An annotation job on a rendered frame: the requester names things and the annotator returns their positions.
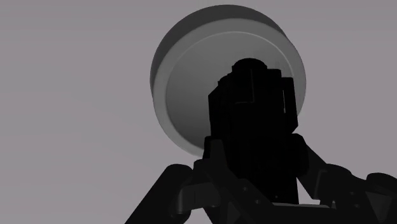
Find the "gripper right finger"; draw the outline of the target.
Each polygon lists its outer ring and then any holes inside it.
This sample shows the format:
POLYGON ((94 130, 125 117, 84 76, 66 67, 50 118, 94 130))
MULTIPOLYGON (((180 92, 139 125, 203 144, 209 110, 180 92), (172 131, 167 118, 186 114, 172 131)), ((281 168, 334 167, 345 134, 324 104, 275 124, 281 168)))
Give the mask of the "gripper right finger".
POLYGON ((397 224, 397 179, 379 172, 359 179, 327 164, 294 131, 298 126, 292 78, 262 61, 251 61, 255 135, 255 185, 272 202, 298 203, 297 185, 312 199, 366 223, 397 224))

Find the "grey round bowl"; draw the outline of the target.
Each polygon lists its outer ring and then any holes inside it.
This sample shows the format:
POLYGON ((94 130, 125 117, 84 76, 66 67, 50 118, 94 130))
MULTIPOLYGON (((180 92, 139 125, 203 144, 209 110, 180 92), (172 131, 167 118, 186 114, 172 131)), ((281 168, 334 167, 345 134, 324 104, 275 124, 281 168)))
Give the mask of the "grey round bowl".
POLYGON ((233 4, 206 7, 180 20, 160 42, 150 70, 153 106, 163 131, 185 152, 202 156, 210 134, 207 96, 245 58, 292 77, 296 109, 302 109, 301 56, 285 32, 259 11, 233 4))

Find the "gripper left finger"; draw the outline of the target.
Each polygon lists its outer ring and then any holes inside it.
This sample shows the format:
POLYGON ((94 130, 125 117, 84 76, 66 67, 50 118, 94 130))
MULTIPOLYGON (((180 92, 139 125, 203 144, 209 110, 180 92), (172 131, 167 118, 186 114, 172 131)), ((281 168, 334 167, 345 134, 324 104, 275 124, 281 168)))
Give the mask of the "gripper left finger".
POLYGON ((230 172, 240 173, 237 158, 237 124, 232 113, 235 103, 227 91, 244 71, 252 69, 251 59, 238 60, 231 73, 222 77, 218 86, 209 94, 211 134, 205 138, 204 155, 193 167, 181 164, 169 165, 130 215, 125 224, 185 224, 194 209, 204 209, 212 224, 247 224, 242 213, 228 197, 225 190, 231 185, 230 173, 210 180, 209 172, 202 165, 210 161, 214 153, 221 153, 219 165, 226 165, 230 172))

